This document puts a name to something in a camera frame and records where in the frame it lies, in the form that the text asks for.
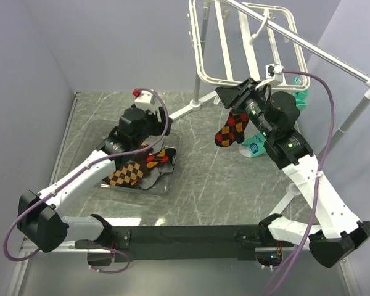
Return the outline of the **red black argyle sock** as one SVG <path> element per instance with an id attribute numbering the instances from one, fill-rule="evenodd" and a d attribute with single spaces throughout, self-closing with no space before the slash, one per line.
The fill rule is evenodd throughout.
<path id="1" fill-rule="evenodd" d="M 229 147 L 234 142 L 242 144 L 245 140 L 245 129 L 249 118 L 244 113 L 229 112 L 224 126 L 215 134 L 215 144 L 218 147 Z"/>
<path id="2" fill-rule="evenodd" d="M 151 154 L 146 158 L 146 166 L 148 169 L 153 169 L 155 167 L 160 167 L 167 163 L 174 165 L 176 161 L 176 149 L 173 147 L 168 147 L 160 152 Z"/>

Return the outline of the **white clip sock hanger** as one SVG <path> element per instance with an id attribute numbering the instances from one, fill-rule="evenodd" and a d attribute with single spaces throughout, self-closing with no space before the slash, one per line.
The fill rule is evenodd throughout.
<path id="1" fill-rule="evenodd" d="M 253 44 L 255 40 L 257 40 L 262 31 L 267 31 L 269 44 L 271 48 L 271 52 L 273 55 L 274 65 L 281 64 L 281 58 L 279 56 L 279 51 L 277 47 L 276 38 L 274 35 L 274 30 L 268 26 L 268 22 L 270 20 L 275 19 L 273 15 L 274 12 L 278 12 L 282 14 L 289 26 L 289 31 L 293 34 L 297 34 L 297 26 L 295 24 L 295 18 L 291 11 L 285 7 L 281 6 L 272 6 L 272 5 L 265 5 L 265 4 L 255 4 L 250 2 L 243 3 L 245 7 L 249 9 L 258 9 L 263 11 L 263 15 L 261 17 L 261 25 L 259 26 L 258 30 L 254 33 L 250 31 L 248 17 L 249 15 L 239 11 L 239 25 L 240 25 L 240 33 L 242 37 L 242 46 L 245 52 L 246 63 L 250 72 L 250 76 L 256 80 L 260 80 L 260 71 L 257 64 L 257 57 L 255 55 L 255 50 L 253 48 Z M 208 21 L 210 15 L 210 8 L 211 6 L 215 7 L 216 12 L 216 19 L 218 25 L 218 33 L 220 36 L 220 43 L 221 43 L 221 51 L 223 54 L 223 63 L 224 69 L 226 73 L 226 78 L 213 78 L 209 76 L 205 72 L 205 65 L 204 65 L 204 50 L 205 50 L 205 38 L 207 36 L 207 29 L 208 29 Z M 188 21 L 189 21 L 189 36 L 191 39 L 192 47 L 194 49 L 195 55 L 195 62 L 196 62 L 196 78 L 195 78 L 195 87 L 194 91 L 197 92 L 200 90 L 200 84 L 202 82 L 210 85 L 216 86 L 234 86 L 238 84 L 233 78 L 232 74 L 232 67 L 231 61 L 229 56 L 229 49 L 227 44 L 226 38 L 226 31 L 224 27 L 225 23 L 225 16 L 222 12 L 222 5 L 220 1 L 205 1 L 203 5 L 203 20 L 202 25 L 199 26 L 199 21 L 197 18 L 197 10 L 195 1 L 188 2 L 189 13 L 187 14 Z"/>

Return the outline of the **teal patterned sock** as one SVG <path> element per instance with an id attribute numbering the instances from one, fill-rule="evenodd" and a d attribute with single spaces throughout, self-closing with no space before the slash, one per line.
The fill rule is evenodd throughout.
<path id="1" fill-rule="evenodd" d="M 266 152 L 265 141 L 266 138 L 261 133 L 254 134 L 240 145 L 239 152 L 243 157 L 259 157 Z"/>
<path id="2" fill-rule="evenodd" d="M 308 104 L 305 102 L 305 99 L 308 97 L 308 90 L 305 91 L 294 91 L 292 93 L 296 100 L 296 106 L 300 112 L 304 111 Z"/>

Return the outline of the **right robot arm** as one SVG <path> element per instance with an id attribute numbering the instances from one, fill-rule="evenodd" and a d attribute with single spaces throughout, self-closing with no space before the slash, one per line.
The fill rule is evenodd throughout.
<path id="1" fill-rule="evenodd" d="M 215 89 L 230 111 L 226 126 L 215 136 L 221 147 L 239 140 L 247 123 L 266 139 L 268 157 L 294 183 L 313 212 L 305 224 L 273 213 L 260 222 L 259 241 L 277 241 L 306 247 L 318 263 L 331 268 L 370 238 L 370 221 L 361 221 L 344 203 L 327 179 L 313 149 L 295 129 L 300 116 L 296 98 L 285 91 L 272 92 L 271 85 L 247 78 L 237 86 Z"/>

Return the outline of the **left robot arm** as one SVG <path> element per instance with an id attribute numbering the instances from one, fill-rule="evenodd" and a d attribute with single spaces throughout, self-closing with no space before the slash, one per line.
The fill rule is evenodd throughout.
<path id="1" fill-rule="evenodd" d="M 68 217 L 65 210 L 122 167 L 149 136 L 168 135 L 171 123 L 166 107 L 155 112 L 135 105 L 126 109 L 118 125 L 83 163 L 39 193 L 27 191 L 20 197 L 17 228 L 45 253 L 66 241 L 89 240 L 98 248 L 107 246 L 112 227 L 103 217 Z"/>

